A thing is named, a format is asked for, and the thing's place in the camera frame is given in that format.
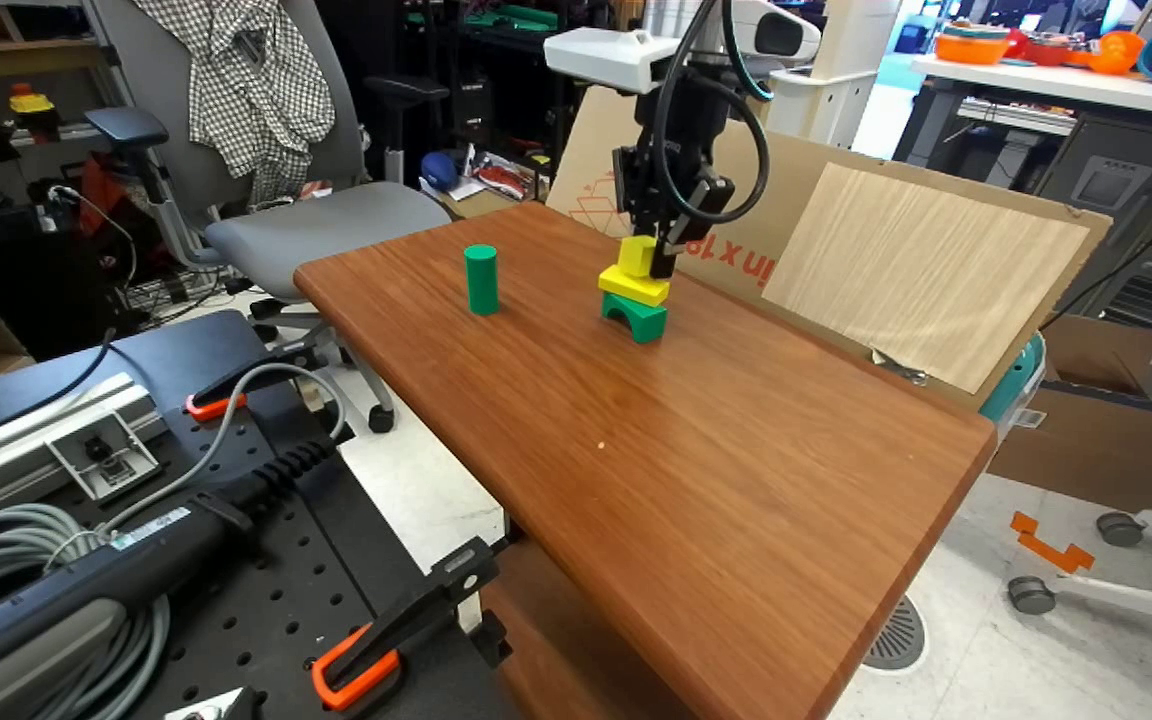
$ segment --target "wire bundle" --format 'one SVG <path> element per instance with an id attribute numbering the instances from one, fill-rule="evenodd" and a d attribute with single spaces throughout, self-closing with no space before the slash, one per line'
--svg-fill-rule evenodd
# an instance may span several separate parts
<path id="1" fill-rule="evenodd" d="M 0 510 L 0 580 L 49 571 L 89 558 L 100 539 L 53 504 Z M 69 685 L 38 717 L 116 720 L 144 698 L 173 636 L 173 603 L 158 597 L 153 614 L 127 614 L 116 645 Z"/>

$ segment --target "yellow block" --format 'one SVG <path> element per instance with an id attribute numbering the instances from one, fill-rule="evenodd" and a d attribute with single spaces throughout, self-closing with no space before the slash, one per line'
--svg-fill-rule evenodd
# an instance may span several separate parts
<path id="1" fill-rule="evenodd" d="M 652 281 L 652 250 L 654 250 L 654 237 L 623 237 L 621 256 L 615 256 L 621 272 L 637 281 Z"/>
<path id="2" fill-rule="evenodd" d="M 668 281 L 639 281 L 611 263 L 599 272 L 599 293 L 659 308 L 668 302 Z"/>
<path id="3" fill-rule="evenodd" d="M 53 103 L 42 91 L 8 96 L 8 108 L 11 108 L 15 115 L 56 111 L 56 103 Z"/>

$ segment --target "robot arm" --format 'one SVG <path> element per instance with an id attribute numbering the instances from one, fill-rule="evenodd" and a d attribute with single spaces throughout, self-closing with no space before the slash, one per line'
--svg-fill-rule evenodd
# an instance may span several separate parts
<path id="1" fill-rule="evenodd" d="M 815 25 L 769 0 L 652 0 L 637 31 L 577 29 L 544 39 L 553 74 L 637 96 L 639 141 L 615 147 L 615 195 L 631 231 L 654 240 L 652 281 L 668 281 L 678 245 L 742 217 L 769 184 L 769 141 L 749 96 L 771 91 L 751 64 L 787 67 L 815 48 Z M 710 174 L 710 141 L 730 115 L 749 126 L 761 158 L 761 181 L 736 209 L 730 181 Z"/>

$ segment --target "workbench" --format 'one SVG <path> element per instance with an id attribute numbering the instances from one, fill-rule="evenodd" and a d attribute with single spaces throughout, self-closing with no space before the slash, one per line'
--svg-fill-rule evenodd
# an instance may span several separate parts
<path id="1" fill-rule="evenodd" d="M 467 245 L 499 250 L 497 317 Z M 611 256 L 521 203 L 294 283 L 697 717 L 822 717 L 992 427 L 682 275 L 631 344 L 599 317 Z"/>
<path id="2" fill-rule="evenodd" d="M 0 376 L 0 417 L 33 410 L 65 390 L 91 366 L 96 350 Z M 262 344 L 237 313 L 184 319 L 144 337 L 116 341 L 100 360 L 91 385 L 122 371 L 148 385 L 165 425 L 181 450 L 158 444 L 165 479 L 184 474 L 209 444 L 181 406 L 184 397 L 262 360 Z M 283 385 L 248 391 L 243 422 L 215 455 L 215 475 L 260 470 L 278 450 L 302 444 L 321 431 Z M 342 459 L 299 475 L 299 492 L 283 497 L 272 517 L 252 532 L 252 544 L 209 566 L 209 577 L 173 602 L 166 661 L 157 673 L 134 720 L 158 720 L 192 701 L 227 689 L 252 689 L 260 717 L 327 717 L 309 689 L 309 657 L 356 625 L 396 608 L 419 580 L 411 558 L 396 544 L 385 517 L 359 492 Z M 477 645 L 432 641 L 417 652 L 404 685 L 387 706 L 369 717 L 513 717 L 513 706 Z"/>

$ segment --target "shelf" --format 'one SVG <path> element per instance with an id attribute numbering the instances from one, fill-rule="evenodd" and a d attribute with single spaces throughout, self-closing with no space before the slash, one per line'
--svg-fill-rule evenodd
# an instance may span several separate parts
<path id="1" fill-rule="evenodd" d="M 0 82 L 111 64 L 96 39 L 0 39 Z"/>
<path id="2" fill-rule="evenodd" d="M 1073 135 L 1076 115 L 1069 111 L 1046 111 L 1031 103 L 992 103 L 981 96 L 965 96 L 959 115 L 981 120 L 981 126 L 1005 126 L 1005 129 L 1023 129 L 1039 135 Z"/>
<path id="3" fill-rule="evenodd" d="M 503 54 L 523 54 L 523 58 L 544 54 L 544 38 L 537 38 L 537 31 L 482 29 L 482 25 L 459 25 L 454 31 L 471 45 L 488 45 L 488 48 L 503 48 Z"/>

